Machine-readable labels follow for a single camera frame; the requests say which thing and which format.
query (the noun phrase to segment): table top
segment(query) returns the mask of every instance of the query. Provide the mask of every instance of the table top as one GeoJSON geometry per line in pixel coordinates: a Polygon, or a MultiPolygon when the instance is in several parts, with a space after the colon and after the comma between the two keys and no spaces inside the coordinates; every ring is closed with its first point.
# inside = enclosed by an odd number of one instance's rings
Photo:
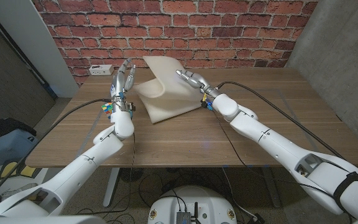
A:
{"type": "MultiPolygon", "coordinates": [[[[223,81],[234,81],[253,88],[358,166],[358,139],[296,70],[200,68],[191,71],[200,73],[214,86],[223,81]]],[[[151,70],[139,68],[135,84],[153,78],[151,70]]],[[[61,116],[89,100],[108,98],[111,80],[112,76],[89,77],[61,116]]],[[[319,142],[247,90],[226,84],[221,92],[253,110],[260,122],[300,147],[330,154],[319,142]]],[[[133,156],[134,167],[242,166],[212,111],[198,108],[152,124],[145,106],[134,90],[127,93],[127,100],[134,102],[136,106],[132,120],[135,140],[134,137],[125,139],[122,149],[103,166],[130,167],[133,156]]],[[[104,103],[93,103],[66,117],[34,149],[26,164],[31,167],[65,167],[76,156],[92,147],[93,138],[111,125],[101,110],[102,104],[104,103]]],[[[220,114],[218,118],[245,164],[280,165],[257,143],[236,133],[220,114]]]]}

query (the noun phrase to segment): white power strip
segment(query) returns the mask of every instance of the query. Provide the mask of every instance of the white power strip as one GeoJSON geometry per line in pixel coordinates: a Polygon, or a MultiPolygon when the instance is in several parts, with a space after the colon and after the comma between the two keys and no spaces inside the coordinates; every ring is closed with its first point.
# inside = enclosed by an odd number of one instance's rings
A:
{"type": "Polygon", "coordinates": [[[114,71],[112,65],[92,65],[89,68],[91,75],[111,75],[114,71]]]}

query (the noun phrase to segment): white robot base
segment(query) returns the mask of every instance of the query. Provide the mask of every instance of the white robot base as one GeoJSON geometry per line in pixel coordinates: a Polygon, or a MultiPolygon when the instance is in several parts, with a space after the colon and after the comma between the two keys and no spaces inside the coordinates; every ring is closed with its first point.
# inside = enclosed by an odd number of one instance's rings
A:
{"type": "Polygon", "coordinates": [[[222,195],[206,187],[187,185],[161,195],[153,203],[147,223],[235,224],[237,218],[233,206],[222,195]]]}

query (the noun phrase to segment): curved foam piece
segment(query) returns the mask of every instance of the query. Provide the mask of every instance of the curved foam piece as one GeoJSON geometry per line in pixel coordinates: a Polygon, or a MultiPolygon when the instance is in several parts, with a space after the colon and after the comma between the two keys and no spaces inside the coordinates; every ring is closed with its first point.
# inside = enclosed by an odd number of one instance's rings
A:
{"type": "Polygon", "coordinates": [[[178,60],[165,56],[143,58],[156,78],[134,88],[145,105],[152,123],[201,106],[200,90],[192,88],[177,75],[176,70],[184,70],[178,60]]]}

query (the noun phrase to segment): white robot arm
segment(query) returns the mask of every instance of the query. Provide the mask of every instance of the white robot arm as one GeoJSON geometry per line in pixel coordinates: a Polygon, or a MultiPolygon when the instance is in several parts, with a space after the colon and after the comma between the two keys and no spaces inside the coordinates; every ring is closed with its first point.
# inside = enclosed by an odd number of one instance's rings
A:
{"type": "Polygon", "coordinates": [[[242,136],[265,149],[284,166],[320,205],[337,215],[347,212],[358,219],[358,168],[336,156],[303,149],[258,122],[257,115],[220,93],[197,73],[177,74],[213,101],[213,108],[242,136]]]}
{"type": "Polygon", "coordinates": [[[94,139],[94,146],[77,157],[49,181],[19,192],[0,203],[1,217],[48,217],[59,215],[69,199],[84,184],[91,174],[106,159],[110,158],[123,146],[123,139],[134,133],[132,112],[135,107],[126,102],[125,92],[134,82],[135,66],[132,67],[127,81],[124,72],[130,59],[124,61],[113,77],[111,98],[113,112],[112,126],[101,131],[94,139]],[[28,200],[40,192],[47,196],[39,203],[28,200]]]}

